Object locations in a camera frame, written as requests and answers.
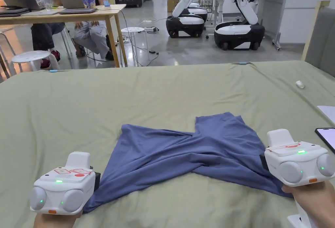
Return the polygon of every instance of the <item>bed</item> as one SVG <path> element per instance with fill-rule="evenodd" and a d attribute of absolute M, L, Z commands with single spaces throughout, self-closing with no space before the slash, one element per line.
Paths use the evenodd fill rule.
<path fill-rule="evenodd" d="M 196 116 L 231 112 L 265 145 L 268 131 L 285 128 L 326 147 L 314 130 L 335 125 L 317 106 L 335 106 L 334 87 L 303 61 L 15 75 L 0 84 L 1 227 L 32 227 L 32 185 L 69 153 L 89 152 L 102 173 L 123 124 L 192 132 Z M 75 227 L 279 228 L 294 213 L 291 199 L 190 173 L 104 204 Z"/>

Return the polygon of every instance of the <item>phone screen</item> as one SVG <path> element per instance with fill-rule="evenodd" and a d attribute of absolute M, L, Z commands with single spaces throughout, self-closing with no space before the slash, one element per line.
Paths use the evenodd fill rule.
<path fill-rule="evenodd" d="M 335 149 L 335 129 L 317 129 L 317 131 Z"/>

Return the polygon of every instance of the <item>smartphone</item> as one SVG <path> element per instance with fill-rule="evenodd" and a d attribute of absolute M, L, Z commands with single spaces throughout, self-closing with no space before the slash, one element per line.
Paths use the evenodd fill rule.
<path fill-rule="evenodd" d="M 335 128 L 317 128 L 315 132 L 335 154 Z"/>

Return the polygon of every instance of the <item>paper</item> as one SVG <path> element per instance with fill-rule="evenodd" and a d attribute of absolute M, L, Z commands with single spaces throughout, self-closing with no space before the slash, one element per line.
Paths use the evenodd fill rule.
<path fill-rule="evenodd" d="M 318 108 L 331 119 L 335 124 L 335 107 L 332 106 L 318 106 Z"/>

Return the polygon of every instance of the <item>blue cloth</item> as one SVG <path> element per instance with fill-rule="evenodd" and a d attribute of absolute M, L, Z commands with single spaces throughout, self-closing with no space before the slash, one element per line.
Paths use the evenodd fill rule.
<path fill-rule="evenodd" d="M 123 125 L 84 212 L 189 172 L 291 197 L 262 167 L 264 151 L 256 132 L 231 113 L 197 117 L 195 133 Z"/>

